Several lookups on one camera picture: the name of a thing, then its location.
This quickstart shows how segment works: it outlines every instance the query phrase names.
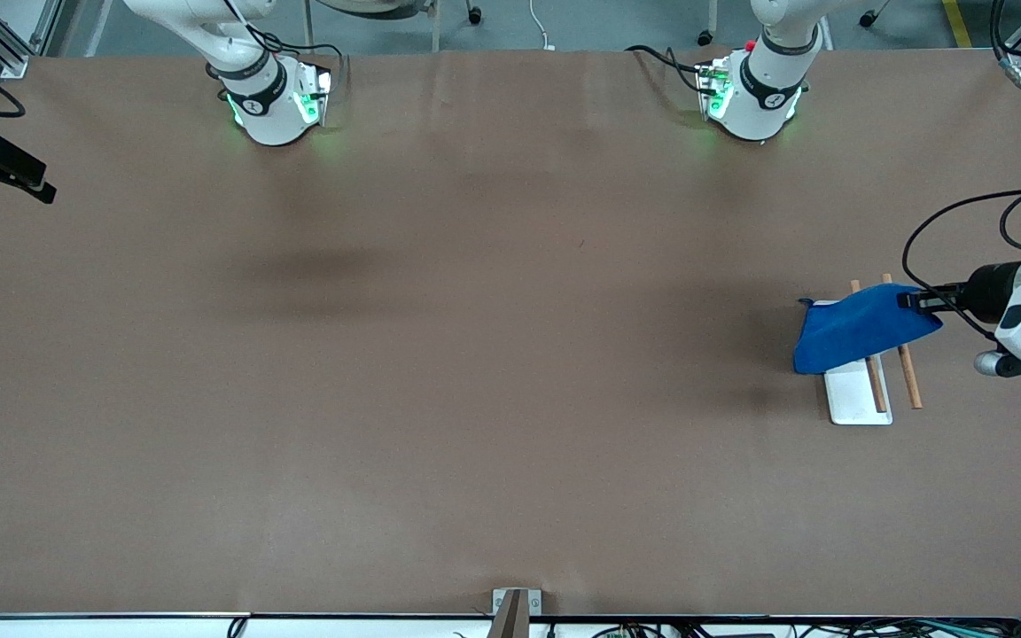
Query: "gray floor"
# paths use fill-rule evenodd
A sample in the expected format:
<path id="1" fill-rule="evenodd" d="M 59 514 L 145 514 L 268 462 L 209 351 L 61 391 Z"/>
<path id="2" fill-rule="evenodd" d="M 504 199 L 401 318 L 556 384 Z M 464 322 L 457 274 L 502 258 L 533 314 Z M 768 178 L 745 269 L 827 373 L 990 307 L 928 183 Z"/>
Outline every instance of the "gray floor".
<path id="1" fill-rule="evenodd" d="M 305 41 L 303 2 L 281 0 L 260 28 L 287 42 Z M 445 50 L 533 49 L 541 47 L 527 0 L 475 0 L 483 21 L 467 20 L 465 0 L 441 0 Z M 836 49 L 918 49 L 956 47 L 943 0 L 894 0 L 871 29 L 858 18 L 878 0 L 866 0 L 830 13 Z M 1021 23 L 1021 0 L 1009 2 L 1005 32 Z M 616 51 L 631 44 L 658 49 L 694 49 L 698 32 L 709 28 L 706 0 L 535 0 L 535 11 L 560 51 Z M 716 41 L 741 45 L 758 36 L 759 26 L 746 0 L 722 0 Z M 959 0 L 972 45 L 988 47 L 990 0 Z M 121 0 L 80 0 L 65 17 L 53 51 L 62 56 L 194 56 L 179 37 L 141 16 Z M 312 4 L 318 42 L 332 42 L 354 56 L 427 53 L 431 20 L 417 15 L 402 20 L 372 20 Z"/>

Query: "green led light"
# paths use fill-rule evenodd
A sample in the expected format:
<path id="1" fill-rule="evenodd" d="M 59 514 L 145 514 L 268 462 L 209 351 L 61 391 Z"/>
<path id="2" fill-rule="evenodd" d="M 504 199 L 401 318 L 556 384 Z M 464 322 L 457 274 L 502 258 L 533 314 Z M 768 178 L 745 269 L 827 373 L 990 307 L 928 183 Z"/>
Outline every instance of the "green led light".
<path id="1" fill-rule="evenodd" d="M 301 112 L 301 119 L 303 119 L 307 125 L 312 125 L 312 122 L 318 121 L 318 101 L 309 96 L 300 96 L 295 93 L 295 104 L 299 107 Z"/>
<path id="2" fill-rule="evenodd" d="M 231 106 L 232 113 L 235 113 L 235 125 L 243 126 L 243 118 L 239 115 L 239 108 L 232 100 L 231 93 L 227 94 L 227 103 Z"/>
<path id="3" fill-rule="evenodd" d="M 724 85 L 726 91 L 718 94 L 718 96 L 712 97 L 712 106 L 709 108 L 709 115 L 720 119 L 727 112 L 727 104 L 730 102 L 730 97 L 735 93 L 735 87 L 732 84 Z"/>
<path id="4" fill-rule="evenodd" d="M 790 108 L 786 111 L 786 119 L 794 116 L 794 106 L 797 106 L 797 99 L 803 96 L 803 90 L 798 89 L 794 92 L 794 96 L 790 98 Z"/>

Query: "brown table surface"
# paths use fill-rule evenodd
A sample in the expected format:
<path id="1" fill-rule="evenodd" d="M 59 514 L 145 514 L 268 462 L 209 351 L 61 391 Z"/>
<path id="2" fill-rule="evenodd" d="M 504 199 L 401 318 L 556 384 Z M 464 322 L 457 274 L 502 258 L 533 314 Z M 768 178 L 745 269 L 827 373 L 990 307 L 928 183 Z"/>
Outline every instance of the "brown table surface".
<path id="1" fill-rule="evenodd" d="M 989 53 L 823 54 L 766 145 L 647 57 L 487 52 L 353 59 L 266 149 L 202 65 L 10 86 L 59 193 L 0 186 L 0 610 L 1021 615 L 1021 379 L 950 318 L 846 428 L 789 363 L 795 299 L 1021 187 Z M 917 269 L 1018 257 L 1000 207 Z"/>

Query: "white plate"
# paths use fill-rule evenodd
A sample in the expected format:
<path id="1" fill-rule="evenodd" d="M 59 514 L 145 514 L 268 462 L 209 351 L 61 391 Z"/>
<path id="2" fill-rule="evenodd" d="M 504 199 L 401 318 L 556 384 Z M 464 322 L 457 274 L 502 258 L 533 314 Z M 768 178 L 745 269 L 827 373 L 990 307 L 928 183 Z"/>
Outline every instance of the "white plate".
<path id="1" fill-rule="evenodd" d="M 819 301 L 815 305 L 830 305 L 834 301 Z M 886 411 L 877 411 L 877 400 L 872 396 L 869 367 L 864 359 L 826 371 L 826 396 L 829 399 L 829 420 L 838 426 L 888 426 L 892 424 L 892 405 L 888 400 L 888 387 L 884 386 L 884 367 L 880 355 L 874 356 L 880 393 L 884 396 Z"/>

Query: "yellow floor tape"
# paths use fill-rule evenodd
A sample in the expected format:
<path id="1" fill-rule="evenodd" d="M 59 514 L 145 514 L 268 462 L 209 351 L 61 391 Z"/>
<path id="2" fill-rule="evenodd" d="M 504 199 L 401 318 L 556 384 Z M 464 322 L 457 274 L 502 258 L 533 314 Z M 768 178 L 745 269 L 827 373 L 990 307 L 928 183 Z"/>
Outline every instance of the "yellow floor tape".
<path id="1" fill-rule="evenodd" d="M 964 13 L 960 12 L 960 3 L 957 0 L 943 0 L 943 12 L 947 13 L 949 24 L 952 24 L 956 46 L 961 49 L 971 48 L 971 37 L 968 36 L 968 24 L 964 23 Z"/>

